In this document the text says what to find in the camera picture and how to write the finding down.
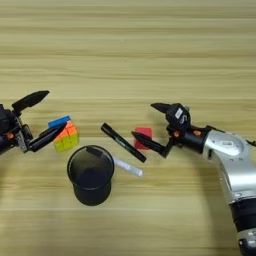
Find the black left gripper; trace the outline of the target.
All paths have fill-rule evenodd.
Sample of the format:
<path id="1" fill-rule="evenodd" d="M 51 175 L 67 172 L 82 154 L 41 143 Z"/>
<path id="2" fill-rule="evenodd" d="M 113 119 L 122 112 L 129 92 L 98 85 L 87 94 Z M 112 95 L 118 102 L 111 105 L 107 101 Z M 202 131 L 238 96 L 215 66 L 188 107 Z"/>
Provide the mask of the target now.
<path id="1" fill-rule="evenodd" d="M 48 90 L 31 93 L 12 104 L 13 110 L 20 115 L 26 108 L 31 108 L 41 102 L 49 94 Z M 37 152 L 51 143 L 65 128 L 66 124 L 48 128 L 39 137 L 31 142 L 33 135 L 27 124 L 23 124 L 19 117 L 14 118 L 11 128 L 0 133 L 0 155 L 12 148 L 19 147 L 23 153 Z"/>

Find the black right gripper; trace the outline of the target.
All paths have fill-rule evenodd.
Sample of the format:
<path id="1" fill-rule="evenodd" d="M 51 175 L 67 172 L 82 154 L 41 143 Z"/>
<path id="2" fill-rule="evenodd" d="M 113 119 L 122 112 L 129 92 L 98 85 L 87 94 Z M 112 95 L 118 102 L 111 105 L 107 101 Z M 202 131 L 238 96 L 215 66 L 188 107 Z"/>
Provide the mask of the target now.
<path id="1" fill-rule="evenodd" d="M 165 103 L 153 103 L 152 107 L 161 113 L 166 113 L 171 105 Z M 191 126 L 186 131 L 180 131 L 168 125 L 166 130 L 169 134 L 169 141 L 165 147 L 153 141 L 149 136 L 145 134 L 133 131 L 132 135 L 145 147 L 159 153 L 163 157 L 168 156 L 173 146 L 178 146 L 180 148 L 187 147 L 201 154 L 203 152 L 204 144 L 208 133 L 211 131 L 211 128 L 209 126 L 204 128 Z"/>

